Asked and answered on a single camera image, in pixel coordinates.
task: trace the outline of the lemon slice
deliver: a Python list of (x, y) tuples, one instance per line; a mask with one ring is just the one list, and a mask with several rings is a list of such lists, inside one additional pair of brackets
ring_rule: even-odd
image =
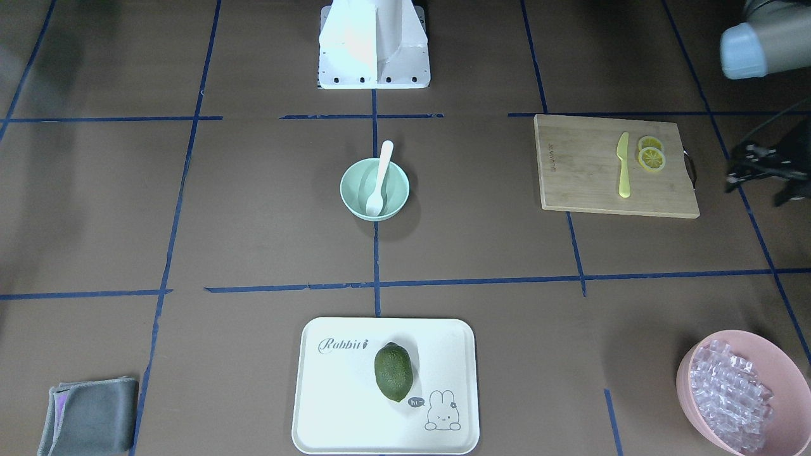
[(646, 147), (657, 148), (660, 152), (664, 152), (664, 144), (662, 144), (662, 141), (660, 141), (656, 136), (643, 136), (642, 138), (639, 138), (639, 142), (637, 142), (637, 150), (643, 150)]
[(648, 171), (661, 171), (664, 168), (664, 154), (655, 147), (645, 147), (637, 156), (639, 164)]

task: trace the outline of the spoon handle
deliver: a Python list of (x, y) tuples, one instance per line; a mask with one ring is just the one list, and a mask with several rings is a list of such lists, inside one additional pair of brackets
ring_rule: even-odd
[(377, 167), (377, 181), (375, 182), (375, 191), (373, 193), (380, 193), (380, 191), (383, 190), (383, 178), (386, 177), (388, 163), (392, 160), (393, 150), (394, 143), (392, 141), (383, 141), (383, 146), (380, 148), (380, 165)]

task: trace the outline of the mint green bowl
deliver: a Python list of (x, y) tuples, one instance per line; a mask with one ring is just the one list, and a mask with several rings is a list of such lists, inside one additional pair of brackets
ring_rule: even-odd
[(353, 214), (368, 222), (381, 222), (394, 217), (408, 200), (411, 186), (408, 176), (394, 162), (388, 163), (383, 179), (383, 212), (377, 217), (366, 215), (366, 200), (375, 190), (379, 158), (367, 158), (350, 166), (341, 178), (341, 199)]

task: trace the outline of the wooden cutting board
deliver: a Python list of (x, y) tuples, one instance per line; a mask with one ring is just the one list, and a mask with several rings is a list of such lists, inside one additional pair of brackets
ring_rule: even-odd
[[(628, 198), (617, 193), (616, 145), (623, 131), (629, 133)], [(665, 166), (659, 172), (645, 170), (637, 160), (637, 142), (643, 136), (656, 136), (664, 145)], [(675, 123), (538, 114), (535, 141), (541, 205), (546, 210), (698, 217)]]

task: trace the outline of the cartoon rabbit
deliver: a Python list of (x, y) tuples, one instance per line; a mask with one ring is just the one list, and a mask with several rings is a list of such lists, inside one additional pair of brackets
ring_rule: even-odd
[(434, 391), (428, 398), (428, 422), (425, 429), (428, 431), (458, 431), (459, 410), (453, 397), (453, 391)]

